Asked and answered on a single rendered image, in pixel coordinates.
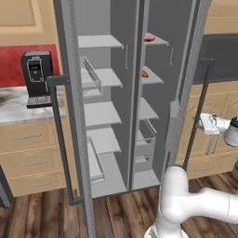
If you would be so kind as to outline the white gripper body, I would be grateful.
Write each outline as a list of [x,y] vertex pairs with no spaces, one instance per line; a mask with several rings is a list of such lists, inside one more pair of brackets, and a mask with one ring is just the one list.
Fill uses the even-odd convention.
[[206,135],[218,135],[218,121],[219,117],[209,114],[209,113],[201,113],[199,122],[201,124],[201,128]]

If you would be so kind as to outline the grey fridge door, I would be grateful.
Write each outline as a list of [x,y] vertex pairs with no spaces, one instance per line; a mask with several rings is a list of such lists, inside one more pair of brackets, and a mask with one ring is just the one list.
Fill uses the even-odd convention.
[[178,79],[175,100],[170,103],[169,124],[165,141],[163,173],[176,161],[179,141],[185,121],[185,112],[190,98],[192,82],[197,67],[203,40],[205,21],[212,0],[192,0],[192,11],[183,49],[181,73]]

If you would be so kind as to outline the grey fridge shelf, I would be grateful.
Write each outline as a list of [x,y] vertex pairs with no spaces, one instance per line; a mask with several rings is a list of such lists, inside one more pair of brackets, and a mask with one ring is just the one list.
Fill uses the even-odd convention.
[[159,116],[151,107],[151,105],[147,102],[147,100],[145,98],[141,98],[139,104],[139,120],[158,118]]
[[155,40],[154,41],[152,41],[152,42],[145,42],[145,44],[147,46],[152,46],[152,45],[168,46],[169,45],[169,43],[166,40],[164,40],[164,39],[162,39],[162,38],[160,38],[160,37],[158,37],[158,36],[156,36],[156,35],[154,35],[152,33],[145,33],[145,37],[146,36],[155,36]]
[[148,85],[148,84],[162,84],[164,82],[157,74],[155,74],[147,66],[144,66],[143,70],[149,75],[149,77],[148,78],[143,77],[142,78],[142,84],[144,84],[144,85]]

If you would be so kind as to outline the grey fridge drawer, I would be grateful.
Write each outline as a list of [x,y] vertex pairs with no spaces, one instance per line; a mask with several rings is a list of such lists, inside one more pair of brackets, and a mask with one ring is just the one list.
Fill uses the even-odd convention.
[[144,171],[151,170],[152,169],[152,161],[153,161],[152,155],[137,157],[134,171],[136,173],[138,173],[138,172],[144,172]]
[[153,155],[156,134],[156,130],[148,119],[141,120],[139,122],[139,131],[136,144],[137,157]]

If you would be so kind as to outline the grey fridge freezer cabinet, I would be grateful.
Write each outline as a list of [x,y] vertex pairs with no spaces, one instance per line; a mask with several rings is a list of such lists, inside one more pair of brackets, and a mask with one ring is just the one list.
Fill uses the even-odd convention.
[[[121,86],[103,86],[102,94],[85,98],[84,104],[111,101],[122,123],[87,126],[88,130],[111,127],[120,152],[98,153],[104,180],[92,183],[92,193],[103,197],[157,186],[163,174],[165,141],[170,103],[175,99],[183,61],[183,49],[192,11],[192,0],[74,0],[79,36],[114,36],[121,47],[80,48],[94,70],[113,69]],[[168,46],[145,44],[152,33]],[[164,82],[142,84],[147,66]],[[148,119],[156,130],[152,169],[136,173],[136,144],[139,131],[139,104],[145,98],[159,116]]]

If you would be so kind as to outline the grey freezer shelf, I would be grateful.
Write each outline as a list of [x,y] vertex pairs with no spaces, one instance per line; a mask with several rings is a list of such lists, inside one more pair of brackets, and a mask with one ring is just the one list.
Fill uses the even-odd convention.
[[102,82],[102,86],[121,86],[122,83],[113,71],[113,69],[97,69],[95,70],[99,79]]
[[85,105],[86,126],[121,124],[122,120],[111,101]]
[[120,145],[111,127],[88,130],[98,153],[120,152]]
[[78,45],[80,48],[124,47],[122,43],[110,34],[79,36]]

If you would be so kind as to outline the grey freezer door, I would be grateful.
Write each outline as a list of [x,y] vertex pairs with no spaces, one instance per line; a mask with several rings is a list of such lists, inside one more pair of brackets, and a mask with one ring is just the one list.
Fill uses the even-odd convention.
[[65,90],[80,201],[83,204],[87,238],[96,238],[74,4],[73,0],[53,0],[53,3],[62,72],[70,78],[70,84]]

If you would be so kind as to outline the beige drawer front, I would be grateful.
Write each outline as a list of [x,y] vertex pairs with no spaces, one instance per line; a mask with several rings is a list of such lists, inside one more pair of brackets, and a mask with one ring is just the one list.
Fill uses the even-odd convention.
[[65,177],[61,171],[10,178],[7,182],[15,197],[38,192],[48,192],[66,187]]
[[16,152],[58,144],[53,121],[0,126],[0,152]]
[[8,179],[62,169],[58,146],[0,154],[0,165]]
[[[189,179],[198,179],[211,175],[221,174],[233,170],[234,164],[238,160],[238,152],[226,152],[222,154],[210,155],[198,159],[192,159],[188,163],[187,175]],[[214,166],[214,169],[195,172],[196,168]]]

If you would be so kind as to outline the dark grey built-in appliance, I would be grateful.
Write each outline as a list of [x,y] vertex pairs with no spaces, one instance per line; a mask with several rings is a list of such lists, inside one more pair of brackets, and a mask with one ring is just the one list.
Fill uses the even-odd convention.
[[205,34],[199,59],[214,59],[209,83],[238,81],[238,33]]

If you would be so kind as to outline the grey door bin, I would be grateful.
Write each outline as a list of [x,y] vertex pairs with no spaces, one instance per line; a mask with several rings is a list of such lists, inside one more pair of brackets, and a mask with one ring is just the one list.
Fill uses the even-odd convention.
[[80,65],[84,97],[100,96],[102,94],[102,82],[93,66],[85,56],[80,58]]
[[91,137],[87,137],[87,152],[91,182],[97,183],[103,181],[105,174],[104,168]]

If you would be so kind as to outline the black coffee machine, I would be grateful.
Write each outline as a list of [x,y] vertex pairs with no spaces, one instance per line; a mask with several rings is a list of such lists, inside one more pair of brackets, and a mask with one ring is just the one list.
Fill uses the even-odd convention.
[[26,107],[28,109],[50,107],[51,99],[46,78],[54,73],[51,53],[25,52],[20,64],[29,95]]

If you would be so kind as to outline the beige wall cupboard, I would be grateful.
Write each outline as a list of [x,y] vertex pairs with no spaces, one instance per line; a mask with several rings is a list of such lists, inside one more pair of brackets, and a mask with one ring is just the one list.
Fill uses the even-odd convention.
[[238,33],[238,0],[212,0],[205,34]]

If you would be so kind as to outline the beige wall cupboard door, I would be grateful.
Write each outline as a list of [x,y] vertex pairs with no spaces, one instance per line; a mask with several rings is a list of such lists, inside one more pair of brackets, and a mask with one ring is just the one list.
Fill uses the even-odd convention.
[[42,33],[40,0],[0,0],[0,33]]

